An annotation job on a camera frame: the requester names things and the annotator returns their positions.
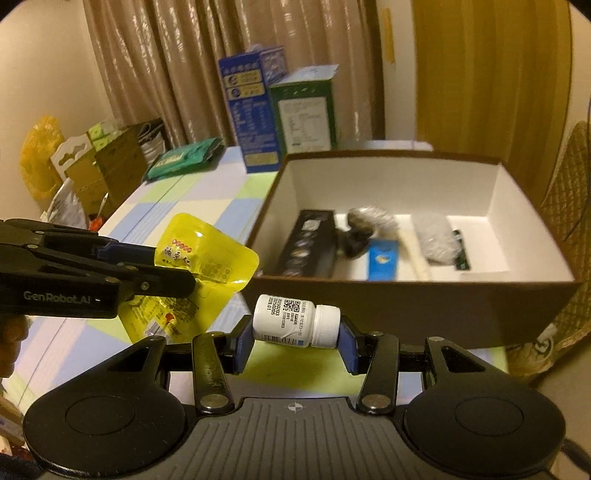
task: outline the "checkered tablecloth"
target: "checkered tablecloth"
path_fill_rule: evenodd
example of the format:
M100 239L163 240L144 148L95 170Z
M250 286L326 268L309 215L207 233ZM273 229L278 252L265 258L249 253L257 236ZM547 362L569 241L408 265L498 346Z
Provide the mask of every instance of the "checkered tablecloth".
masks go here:
M239 148L230 147L215 168L147 183L115 212L100 234L122 242L155 246L170 219L190 213L244 243L275 173L247 175ZM248 309L237 294L211 330L229 332ZM4 380L8 398L22 411L52 388L130 344L119 319L37 317L23 342L14 375ZM505 369L503 349L475 351ZM257 342L246 371L230 377L235 400L242 396L356 396L363 375L347 374L336 350L297 349ZM171 391L193 403L190 373L174 374ZM398 401L421 391L417 374L401 374Z

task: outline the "black box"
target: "black box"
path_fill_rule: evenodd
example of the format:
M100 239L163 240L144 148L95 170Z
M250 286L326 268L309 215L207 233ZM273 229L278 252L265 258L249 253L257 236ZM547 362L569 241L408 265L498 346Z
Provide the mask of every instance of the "black box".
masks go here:
M273 274L330 278L335 261L334 210L301 210Z

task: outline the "yellow plastic bag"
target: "yellow plastic bag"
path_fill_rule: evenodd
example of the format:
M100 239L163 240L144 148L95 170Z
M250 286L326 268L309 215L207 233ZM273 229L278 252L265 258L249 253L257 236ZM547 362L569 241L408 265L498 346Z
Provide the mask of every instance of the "yellow plastic bag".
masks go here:
M190 270L197 288L186 299L136 297L119 308L132 342L163 335L170 343L204 333L254 275L259 259L212 225L188 213L175 215L156 246L155 265Z
M22 179L35 200L51 200L62 184L51 156L64 141L57 120L49 115L44 115L25 138L19 165Z

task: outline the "yellow packet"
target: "yellow packet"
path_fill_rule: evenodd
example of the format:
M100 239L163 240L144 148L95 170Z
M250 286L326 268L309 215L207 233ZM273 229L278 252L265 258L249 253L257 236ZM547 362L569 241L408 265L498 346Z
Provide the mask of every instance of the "yellow packet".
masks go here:
M156 246L154 264L190 270L195 291L185 299L136 296L119 308L132 342L163 335L170 343L190 342L207 331L235 292L258 267L258 255L212 225L188 213L173 217Z

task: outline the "green and white box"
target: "green and white box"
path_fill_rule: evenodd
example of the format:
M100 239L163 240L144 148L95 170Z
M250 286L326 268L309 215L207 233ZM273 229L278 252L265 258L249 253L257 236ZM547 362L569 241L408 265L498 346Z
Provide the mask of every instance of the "green and white box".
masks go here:
M338 68L302 67L269 88L283 156L336 148L333 80Z

